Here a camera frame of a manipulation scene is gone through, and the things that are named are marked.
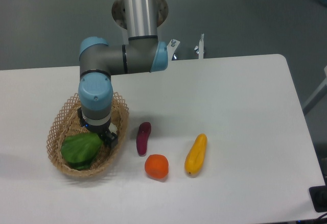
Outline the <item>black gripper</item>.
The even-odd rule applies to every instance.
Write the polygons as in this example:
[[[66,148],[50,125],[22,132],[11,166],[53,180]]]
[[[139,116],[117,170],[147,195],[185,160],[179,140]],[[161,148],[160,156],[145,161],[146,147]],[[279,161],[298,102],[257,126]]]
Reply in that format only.
[[[81,127],[86,127],[90,132],[96,133],[102,139],[104,145],[110,150],[115,148],[118,143],[118,135],[109,130],[111,119],[108,119],[105,123],[101,122],[100,125],[91,125],[84,119],[81,108],[77,109],[77,115]]]

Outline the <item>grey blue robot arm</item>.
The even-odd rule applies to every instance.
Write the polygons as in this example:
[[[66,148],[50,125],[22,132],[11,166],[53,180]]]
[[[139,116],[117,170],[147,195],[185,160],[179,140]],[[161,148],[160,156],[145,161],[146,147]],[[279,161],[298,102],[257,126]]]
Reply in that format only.
[[[128,43],[110,46],[103,38],[89,37],[82,41],[79,54],[79,121],[109,148],[118,143],[111,126],[111,77],[163,71],[169,61],[166,43],[158,40],[156,0],[124,0],[124,7]]]

